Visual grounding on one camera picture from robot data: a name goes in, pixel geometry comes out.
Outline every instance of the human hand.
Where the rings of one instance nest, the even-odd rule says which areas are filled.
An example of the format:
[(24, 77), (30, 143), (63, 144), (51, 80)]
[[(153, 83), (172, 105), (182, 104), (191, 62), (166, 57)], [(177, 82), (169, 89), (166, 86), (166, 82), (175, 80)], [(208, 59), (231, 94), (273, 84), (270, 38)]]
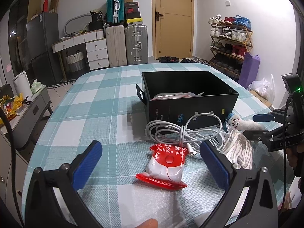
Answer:
[[(297, 145), (297, 152), (304, 153), (304, 144)], [(298, 157), (294, 155), (291, 148), (286, 149), (286, 155), (291, 167), (297, 167)]]
[(137, 226), (136, 228), (157, 228), (158, 227), (158, 222), (156, 219), (148, 219), (141, 225)]

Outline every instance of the white plush keychain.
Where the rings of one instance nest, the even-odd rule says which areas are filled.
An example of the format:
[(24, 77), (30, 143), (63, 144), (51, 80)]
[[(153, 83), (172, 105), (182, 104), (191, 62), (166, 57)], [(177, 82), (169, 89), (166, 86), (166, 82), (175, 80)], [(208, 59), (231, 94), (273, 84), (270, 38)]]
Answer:
[(263, 130), (263, 125), (254, 122), (252, 120), (243, 120), (238, 114), (230, 113), (227, 118), (227, 122), (225, 125), (228, 125), (232, 129), (239, 130), (244, 132), (245, 130)]

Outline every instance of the red and white package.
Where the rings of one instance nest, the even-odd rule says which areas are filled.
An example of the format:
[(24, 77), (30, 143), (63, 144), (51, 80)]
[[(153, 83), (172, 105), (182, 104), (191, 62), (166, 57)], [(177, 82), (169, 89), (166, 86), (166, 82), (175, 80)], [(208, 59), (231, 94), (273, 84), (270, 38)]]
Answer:
[(188, 149), (179, 146), (156, 144), (150, 147), (153, 155), (146, 172), (139, 173), (136, 178), (171, 190), (179, 190), (187, 185), (181, 181), (185, 158)]

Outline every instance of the wooden door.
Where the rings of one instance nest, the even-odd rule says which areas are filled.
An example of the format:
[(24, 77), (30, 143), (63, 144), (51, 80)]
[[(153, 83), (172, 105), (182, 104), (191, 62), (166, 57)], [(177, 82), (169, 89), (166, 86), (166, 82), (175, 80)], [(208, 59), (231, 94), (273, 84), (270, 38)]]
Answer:
[(156, 58), (191, 57), (192, 0), (155, 0), (155, 13)]

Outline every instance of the open black cardboard box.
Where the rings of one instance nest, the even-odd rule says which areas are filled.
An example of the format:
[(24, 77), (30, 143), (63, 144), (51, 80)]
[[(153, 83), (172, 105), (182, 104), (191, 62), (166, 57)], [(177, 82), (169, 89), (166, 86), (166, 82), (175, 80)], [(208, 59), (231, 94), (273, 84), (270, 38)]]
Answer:
[[(208, 71), (165, 71), (142, 73), (142, 87), (137, 96), (145, 105), (147, 122), (162, 120), (185, 125), (198, 113), (213, 113), (221, 121), (232, 112), (239, 94)], [(178, 99), (151, 100), (160, 93), (192, 92), (203, 95)], [(198, 129), (218, 124), (214, 117), (200, 116), (188, 128)]]

